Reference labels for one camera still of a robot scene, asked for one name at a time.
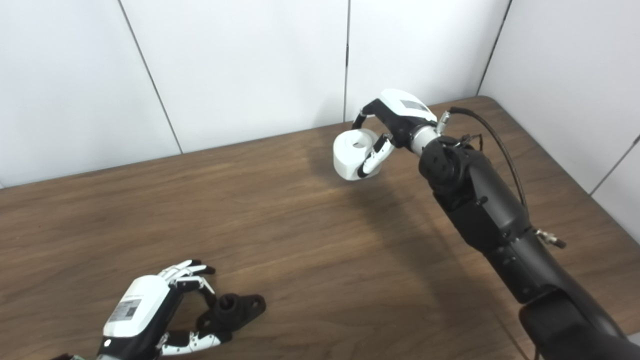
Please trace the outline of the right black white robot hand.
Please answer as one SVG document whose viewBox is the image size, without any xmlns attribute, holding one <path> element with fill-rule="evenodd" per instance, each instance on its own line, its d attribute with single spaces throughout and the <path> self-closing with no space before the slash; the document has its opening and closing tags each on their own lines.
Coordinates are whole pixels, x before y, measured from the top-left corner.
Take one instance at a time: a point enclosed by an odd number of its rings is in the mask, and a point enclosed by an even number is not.
<svg viewBox="0 0 640 360">
<path fill-rule="evenodd" d="M 437 117 L 416 96 L 400 89 L 384 89 L 359 111 L 352 123 L 352 130 L 362 129 L 369 117 L 375 117 L 388 130 L 374 142 L 371 150 L 356 170 L 363 179 L 381 166 L 394 149 L 405 148 L 417 157 L 425 147 L 438 139 Z"/>
</svg>

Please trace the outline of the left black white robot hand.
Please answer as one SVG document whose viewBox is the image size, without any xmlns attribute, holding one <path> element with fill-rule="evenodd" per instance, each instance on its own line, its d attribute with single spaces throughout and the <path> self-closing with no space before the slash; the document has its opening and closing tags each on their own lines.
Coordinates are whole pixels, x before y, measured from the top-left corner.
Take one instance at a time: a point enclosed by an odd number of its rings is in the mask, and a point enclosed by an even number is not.
<svg viewBox="0 0 640 360">
<path fill-rule="evenodd" d="M 198 259 L 171 265 L 155 275 L 133 280 L 103 326 L 99 360 L 158 360 L 221 346 L 233 339 L 230 331 L 169 330 L 185 294 L 201 293 L 208 306 L 217 300 L 205 275 L 215 269 Z"/>
</svg>

